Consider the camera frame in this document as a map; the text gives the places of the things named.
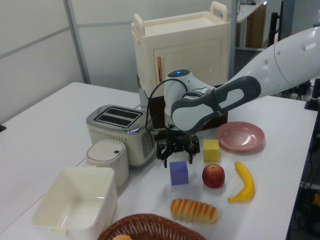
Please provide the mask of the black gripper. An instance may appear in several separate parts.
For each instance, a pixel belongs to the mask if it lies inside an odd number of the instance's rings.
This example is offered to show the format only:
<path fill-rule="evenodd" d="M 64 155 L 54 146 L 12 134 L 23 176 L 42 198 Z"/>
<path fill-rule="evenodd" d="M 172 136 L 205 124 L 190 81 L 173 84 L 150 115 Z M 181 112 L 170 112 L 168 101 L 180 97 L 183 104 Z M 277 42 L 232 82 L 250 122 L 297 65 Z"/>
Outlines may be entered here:
<path fill-rule="evenodd" d="M 193 134 L 186 134 L 175 128 L 166 128 L 167 140 L 158 141 L 156 145 L 156 158 L 161 160 L 163 166 L 167 168 L 167 159 L 174 152 L 188 153 L 188 162 L 193 163 L 194 155 L 200 153 L 200 142 L 198 139 L 192 139 Z"/>

